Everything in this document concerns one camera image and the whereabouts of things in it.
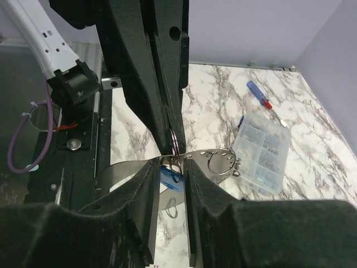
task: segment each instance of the marble surface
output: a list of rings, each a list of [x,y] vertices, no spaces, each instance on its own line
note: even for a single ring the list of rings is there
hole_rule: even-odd
[[[220,186],[238,199],[341,199],[357,206],[357,159],[300,73],[190,65],[182,105],[187,152],[231,146],[247,111],[273,119],[248,90],[250,80],[269,96],[292,133],[283,190],[265,197],[233,178]],[[114,90],[112,164],[158,155],[151,133],[127,107],[122,90]],[[159,212],[152,267],[189,267],[183,204]]]

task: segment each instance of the plastic container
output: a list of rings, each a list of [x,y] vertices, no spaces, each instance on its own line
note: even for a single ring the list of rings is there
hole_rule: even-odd
[[[288,128],[247,113],[233,143],[233,150],[242,160],[238,180],[261,194],[279,194],[290,141]]]

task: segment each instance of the tabletop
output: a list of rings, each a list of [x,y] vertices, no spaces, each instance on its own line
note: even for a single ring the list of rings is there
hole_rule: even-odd
[[[191,64],[182,104],[186,151],[230,147],[246,112],[274,120],[247,88],[250,80],[291,130],[283,189],[265,197],[233,178],[220,186],[238,199],[341,199],[357,206],[357,158],[299,72]],[[160,155],[122,89],[113,90],[112,113],[112,164]],[[189,267],[184,204],[159,212],[152,267]]]

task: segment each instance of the table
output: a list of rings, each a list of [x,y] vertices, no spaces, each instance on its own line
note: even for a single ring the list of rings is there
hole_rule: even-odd
[[[357,158],[299,72],[191,64],[182,105],[187,152],[231,146],[245,112],[273,120],[248,90],[250,80],[292,133],[283,190],[265,197],[233,178],[220,186],[238,199],[341,199],[357,206]],[[121,89],[113,90],[112,113],[112,164],[160,155]],[[159,212],[153,267],[189,267],[184,204]]]

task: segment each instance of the key ring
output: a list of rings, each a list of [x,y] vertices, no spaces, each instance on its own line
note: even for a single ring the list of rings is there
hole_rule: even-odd
[[[174,177],[172,177],[172,180],[175,183],[180,183],[182,181],[182,167],[181,167],[181,163],[180,163],[180,149],[179,149],[179,142],[177,141],[177,137],[176,134],[173,130],[170,130],[170,134],[171,134],[171,140],[172,140],[172,154],[173,156],[170,159],[170,169],[171,171],[174,171],[172,166],[173,165],[177,165],[178,170],[180,172],[180,178],[177,181]]]

